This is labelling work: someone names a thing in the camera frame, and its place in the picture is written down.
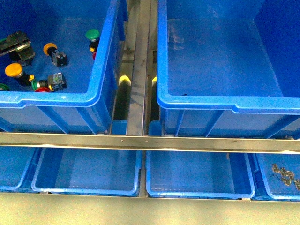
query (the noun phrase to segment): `small metal part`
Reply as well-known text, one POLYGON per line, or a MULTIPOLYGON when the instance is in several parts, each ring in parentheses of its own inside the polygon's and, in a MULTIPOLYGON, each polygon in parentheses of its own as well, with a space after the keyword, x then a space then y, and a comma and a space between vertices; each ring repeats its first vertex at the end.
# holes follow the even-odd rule
POLYGON ((290 186, 292 183, 292 180, 290 178, 281 178, 281 181, 284 182, 285 185, 290 186))
POLYGON ((280 173, 281 171, 280 171, 280 169, 279 169, 279 167, 277 166, 277 164, 272 164, 272 170, 273 170, 273 172, 275 172, 275 173, 280 173))
POLYGON ((294 184, 295 184, 297 190, 300 191, 300 179, 294 180, 294 184))
POLYGON ((289 177, 291 180, 294 180, 295 174, 292 171, 288 171, 284 167, 280 168, 280 171, 283 177, 289 177))

